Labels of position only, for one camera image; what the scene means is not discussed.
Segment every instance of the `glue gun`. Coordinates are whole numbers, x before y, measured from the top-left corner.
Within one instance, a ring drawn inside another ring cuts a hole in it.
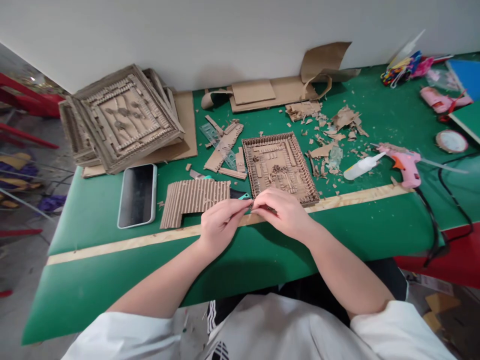
[[[403,150],[401,147],[397,147],[390,144],[372,144],[377,147],[377,150],[381,153],[385,152],[389,158],[395,160],[394,168],[400,169],[403,182],[401,186],[405,189],[418,188],[422,181],[420,180],[419,171],[417,165],[422,158],[418,152]]]
[[[432,107],[433,110],[435,110],[437,114],[452,112],[455,108],[474,103],[472,98],[468,95],[455,99],[442,95],[430,86],[422,88],[420,90],[420,96]]]
[[[426,158],[421,157],[418,152],[410,151],[404,147],[395,146],[389,143],[382,143],[382,142],[380,144],[374,144],[374,143],[371,143],[371,144],[374,147],[376,147],[377,151],[381,153],[385,152],[385,155],[395,160],[395,165],[393,165],[393,167],[400,169],[401,176],[403,177],[403,182],[401,183],[401,186],[404,187],[405,189],[418,188],[422,183],[422,181],[420,180],[420,174],[419,174],[419,171],[417,170],[417,165],[416,165],[420,161],[426,164],[430,164],[434,167],[442,168],[454,173],[459,173],[459,174],[469,173],[466,170],[453,168],[445,164],[427,160]]]

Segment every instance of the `glue bottle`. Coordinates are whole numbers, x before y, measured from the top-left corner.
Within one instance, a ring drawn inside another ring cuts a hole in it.
[[[366,157],[361,159],[355,165],[350,166],[347,170],[343,172],[343,177],[347,180],[353,180],[358,178],[360,175],[365,174],[366,172],[372,170],[377,165],[377,160],[380,159],[386,152],[381,152],[374,157]]]

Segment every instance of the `green table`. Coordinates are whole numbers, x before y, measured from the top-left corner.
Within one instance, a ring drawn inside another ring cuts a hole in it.
[[[397,89],[384,87],[380,73],[384,66],[365,68],[359,77],[347,83],[334,84],[323,102],[322,112],[329,118],[345,104],[359,111],[362,126],[370,137],[360,136],[355,142],[344,143],[344,170],[359,158],[349,153],[353,147],[364,150],[364,143],[390,142],[420,152],[425,158],[445,162],[458,155],[443,152],[434,144],[435,135],[448,126],[437,122],[436,116],[420,98],[420,85],[425,80],[411,81]],[[324,85],[319,84],[318,91]],[[195,158],[158,165],[157,201],[165,200],[168,184],[189,179],[185,171],[187,163],[215,180],[238,181],[234,188],[250,192],[248,179],[229,178],[203,170],[212,149],[204,145],[207,139],[198,130],[210,114],[220,126],[226,120],[240,119],[245,125],[242,138],[263,134],[272,135],[294,131],[304,152],[316,148],[309,144],[314,136],[315,122],[309,125],[290,121],[283,106],[233,114],[229,103],[213,111],[201,109],[204,92],[194,92],[194,108],[197,122],[198,156]],[[301,136],[301,129],[308,129],[308,136]],[[235,152],[240,146],[235,145]],[[469,152],[476,151],[470,145]],[[391,169],[393,162],[385,158],[373,170],[355,181],[329,175],[314,179],[324,196],[351,193],[391,183],[393,175],[401,181],[400,172]],[[444,179],[457,199],[474,221],[480,221],[480,163],[476,158],[453,163],[470,171],[468,175],[444,172]],[[440,186],[437,169],[418,165],[422,177],[421,189],[432,205],[438,223],[443,230],[466,223],[448,194]],[[159,233],[161,212],[153,223],[120,230],[117,215],[120,201],[122,174],[103,175],[90,179],[81,178],[77,169],[68,199],[52,241],[49,254],[55,255],[92,246],[109,244],[139,236]],[[391,256],[408,255],[429,249],[433,242],[432,225],[427,211],[416,193],[408,193],[378,201],[344,206],[312,213],[343,244],[362,260],[375,260]],[[199,214],[183,217],[183,226],[200,223]],[[196,237],[189,237],[126,251],[85,258],[45,267],[40,279],[31,313],[23,334],[23,343],[30,344],[83,330],[96,316],[107,309],[153,270],[165,264]],[[283,236],[267,223],[244,226],[238,230],[228,250],[203,271],[188,292],[183,305],[192,305],[212,299],[252,291],[308,276],[317,271],[308,250],[300,243]]]

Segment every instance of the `blue board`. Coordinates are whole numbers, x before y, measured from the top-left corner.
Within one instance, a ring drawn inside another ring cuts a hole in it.
[[[474,102],[480,100],[480,62],[448,60],[446,63],[450,71],[456,74],[462,90],[465,89]]]

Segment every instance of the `phone screen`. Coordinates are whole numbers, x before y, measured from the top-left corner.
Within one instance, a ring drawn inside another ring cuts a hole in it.
[[[118,214],[119,228],[145,224],[153,220],[155,172],[152,164],[131,167],[124,171]]]

